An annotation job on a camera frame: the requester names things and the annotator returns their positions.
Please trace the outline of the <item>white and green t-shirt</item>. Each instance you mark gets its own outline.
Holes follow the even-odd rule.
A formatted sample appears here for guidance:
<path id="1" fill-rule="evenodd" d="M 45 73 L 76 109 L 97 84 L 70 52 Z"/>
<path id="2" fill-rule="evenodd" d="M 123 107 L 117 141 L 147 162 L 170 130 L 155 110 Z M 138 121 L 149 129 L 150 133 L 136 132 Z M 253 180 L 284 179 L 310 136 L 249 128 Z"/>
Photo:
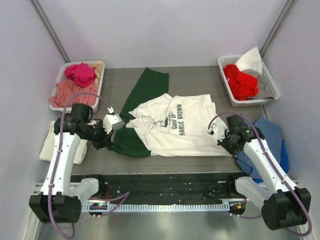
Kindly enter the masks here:
<path id="1" fill-rule="evenodd" d="M 211 95 L 170 96 L 168 91 L 169 74 L 145 68 L 120 112 L 125 125 L 107 149 L 139 158 L 229 156 L 207 133 L 221 120 Z"/>

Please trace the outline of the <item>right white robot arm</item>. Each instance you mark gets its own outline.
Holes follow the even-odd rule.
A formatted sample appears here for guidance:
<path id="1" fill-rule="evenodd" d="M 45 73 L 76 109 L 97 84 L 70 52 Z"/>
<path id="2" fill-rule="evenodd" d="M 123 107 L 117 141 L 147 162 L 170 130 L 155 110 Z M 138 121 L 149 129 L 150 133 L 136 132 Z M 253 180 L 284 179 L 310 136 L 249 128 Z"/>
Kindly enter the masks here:
<path id="1" fill-rule="evenodd" d="M 309 215 L 311 194 L 307 188 L 300 188 L 284 172 L 273 156 L 260 130 L 243 115 L 229 111 L 227 129 L 217 144 L 236 156 L 240 151 L 251 159 L 263 179 L 265 186 L 256 183 L 252 177 L 242 176 L 226 184 L 226 193 L 233 198 L 243 195 L 260 209 L 266 226 L 272 230 L 307 225 L 301 237 L 311 234 L 313 224 Z"/>

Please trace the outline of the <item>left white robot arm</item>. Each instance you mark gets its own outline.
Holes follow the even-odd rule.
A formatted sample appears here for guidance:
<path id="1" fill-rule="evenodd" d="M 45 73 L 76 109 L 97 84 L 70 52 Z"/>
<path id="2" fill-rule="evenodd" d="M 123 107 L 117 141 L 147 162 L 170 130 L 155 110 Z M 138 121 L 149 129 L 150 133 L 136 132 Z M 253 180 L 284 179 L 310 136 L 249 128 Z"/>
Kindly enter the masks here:
<path id="1" fill-rule="evenodd" d="M 70 113 L 63 112 L 54 123 L 53 155 L 45 181 L 37 195 L 29 198 L 29 207 L 41 223 L 75 224 L 81 207 L 90 198 L 102 199 L 107 192 L 103 177 L 91 174 L 71 188 L 71 173 L 77 149 L 82 140 L 97 150 L 111 144 L 113 127 L 121 119 L 108 108 L 103 119 L 93 119 L 93 109 L 83 103 L 74 104 Z"/>

